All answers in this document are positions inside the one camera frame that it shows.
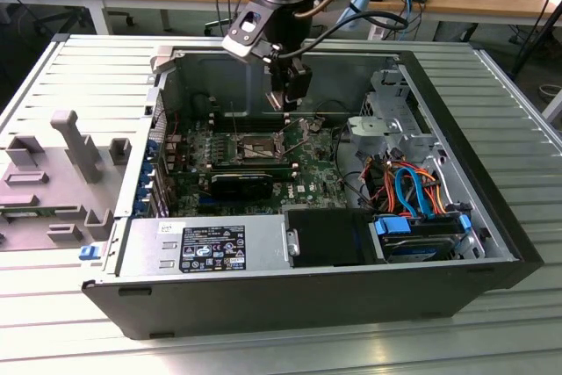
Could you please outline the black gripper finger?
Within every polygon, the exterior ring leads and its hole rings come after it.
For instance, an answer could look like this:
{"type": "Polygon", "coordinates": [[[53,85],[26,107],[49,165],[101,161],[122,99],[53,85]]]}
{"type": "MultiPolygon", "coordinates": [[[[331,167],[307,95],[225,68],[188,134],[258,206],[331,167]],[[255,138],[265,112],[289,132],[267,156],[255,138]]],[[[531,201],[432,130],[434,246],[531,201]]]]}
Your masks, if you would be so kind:
{"type": "Polygon", "coordinates": [[[302,61],[292,61],[286,72],[285,110],[294,111],[299,100],[306,96],[313,76],[312,70],[302,61]]]}
{"type": "Polygon", "coordinates": [[[271,90],[284,94],[287,84],[287,60],[274,60],[268,65],[270,71],[271,90]]]}

